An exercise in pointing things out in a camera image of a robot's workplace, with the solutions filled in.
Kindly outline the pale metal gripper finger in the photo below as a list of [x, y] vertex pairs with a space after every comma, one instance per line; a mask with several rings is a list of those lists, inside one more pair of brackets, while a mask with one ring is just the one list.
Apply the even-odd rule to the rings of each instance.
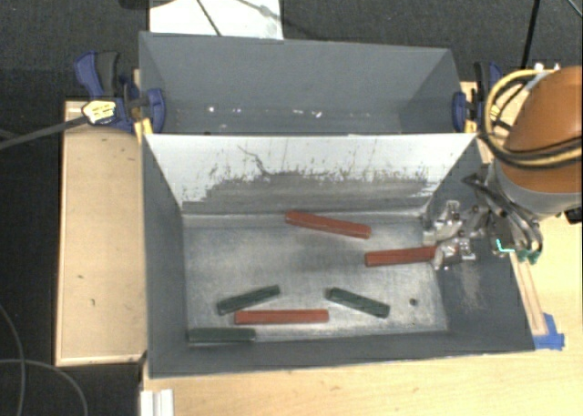
[[432, 267], [435, 270], [448, 269], [456, 264], [476, 260], [477, 255], [469, 238], [450, 238], [437, 245]]
[[447, 200], [437, 216], [431, 216], [426, 211], [422, 217], [422, 226], [424, 245], [437, 245], [453, 238], [462, 227], [460, 203], [457, 200]]

